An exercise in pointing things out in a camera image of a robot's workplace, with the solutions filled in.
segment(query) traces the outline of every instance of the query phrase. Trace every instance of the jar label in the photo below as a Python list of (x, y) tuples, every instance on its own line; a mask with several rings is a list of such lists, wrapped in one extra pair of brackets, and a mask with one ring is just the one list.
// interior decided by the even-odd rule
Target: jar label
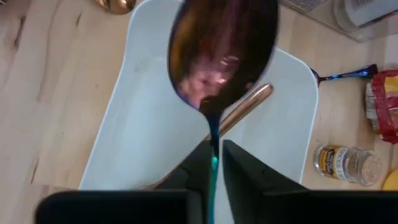
[(323, 174), (338, 180), (347, 180), (344, 174), (344, 156), (347, 148), (337, 145), (326, 145), (320, 153), (320, 170)]

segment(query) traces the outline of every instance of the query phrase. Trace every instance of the food package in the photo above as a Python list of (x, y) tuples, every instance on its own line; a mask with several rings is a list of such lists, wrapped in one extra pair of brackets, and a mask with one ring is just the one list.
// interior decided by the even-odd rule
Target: food package
[(383, 141), (398, 143), (398, 70), (379, 72), (367, 84), (366, 117)]

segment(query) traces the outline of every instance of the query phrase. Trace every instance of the spice jar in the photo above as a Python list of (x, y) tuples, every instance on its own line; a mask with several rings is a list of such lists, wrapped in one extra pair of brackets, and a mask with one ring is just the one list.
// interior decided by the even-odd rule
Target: spice jar
[(319, 146), (313, 162), (321, 175), (366, 187), (377, 182), (382, 169), (380, 157), (372, 151), (332, 144)]

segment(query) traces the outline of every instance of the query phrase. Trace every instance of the white plate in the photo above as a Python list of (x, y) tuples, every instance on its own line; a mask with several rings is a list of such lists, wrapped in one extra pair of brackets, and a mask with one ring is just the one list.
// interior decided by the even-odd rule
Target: white plate
[[(208, 134), (205, 118), (178, 98), (167, 75), (167, 45), (179, 5), (173, 0), (148, 0), (133, 12), (123, 65), (80, 189), (136, 189), (153, 184)], [(273, 94), (223, 139), (233, 140), (301, 182), (318, 102), (315, 78), (302, 61), (275, 49), (257, 85), (264, 83), (273, 84)], [(224, 190), (221, 170), (216, 212), (229, 210)]]

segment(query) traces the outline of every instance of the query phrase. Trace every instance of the wooden table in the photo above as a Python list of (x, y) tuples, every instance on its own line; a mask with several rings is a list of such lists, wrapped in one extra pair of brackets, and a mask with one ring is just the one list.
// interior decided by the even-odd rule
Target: wooden table
[[(398, 68), (398, 35), (360, 44), (285, 7), (281, 14), (278, 46), (321, 76), (370, 63)], [(40, 198), (78, 187), (118, 77), (129, 18), (90, 0), (0, 6), (0, 223), (29, 222)], [(315, 173), (312, 154), (322, 142), (374, 149), (384, 176), (398, 168), (398, 149), (365, 118), (366, 82), (320, 85), (305, 186), (363, 189)]]

